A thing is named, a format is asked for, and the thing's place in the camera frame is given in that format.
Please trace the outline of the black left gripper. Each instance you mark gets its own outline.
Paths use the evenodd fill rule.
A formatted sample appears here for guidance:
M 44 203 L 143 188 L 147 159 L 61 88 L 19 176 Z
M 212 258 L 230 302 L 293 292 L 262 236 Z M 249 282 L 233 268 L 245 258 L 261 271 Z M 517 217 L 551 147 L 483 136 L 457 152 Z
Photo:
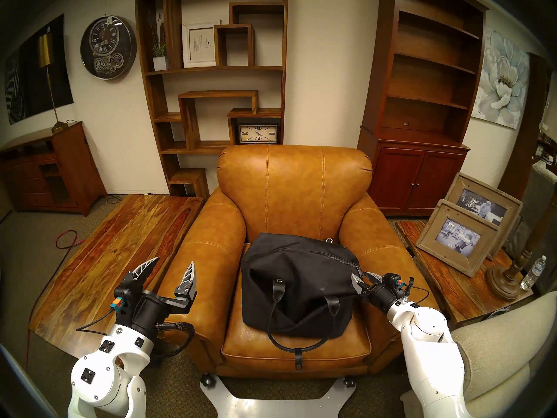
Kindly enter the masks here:
M 127 272 L 120 285 L 114 290 L 115 298 L 124 298 L 122 310 L 116 314 L 115 324 L 130 328 L 154 341 L 157 325 L 163 324 L 172 314 L 188 314 L 197 295 L 196 267 L 191 261 L 175 289 L 175 298 L 161 297 L 143 290 L 160 257 L 142 263 L 132 272 Z

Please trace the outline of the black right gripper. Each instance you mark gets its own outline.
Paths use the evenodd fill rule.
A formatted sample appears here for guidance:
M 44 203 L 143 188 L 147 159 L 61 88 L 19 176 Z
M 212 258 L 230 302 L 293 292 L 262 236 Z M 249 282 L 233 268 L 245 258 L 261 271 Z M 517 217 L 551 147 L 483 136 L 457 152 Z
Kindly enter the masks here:
M 378 274 L 365 271 L 364 276 L 369 286 L 361 277 L 352 274 L 351 283 L 358 295 L 363 295 L 363 302 L 378 308 L 382 313 L 387 314 L 393 306 L 400 306 L 408 301 L 408 297 L 413 287 L 413 277 L 408 282 L 404 282 L 398 274 Z

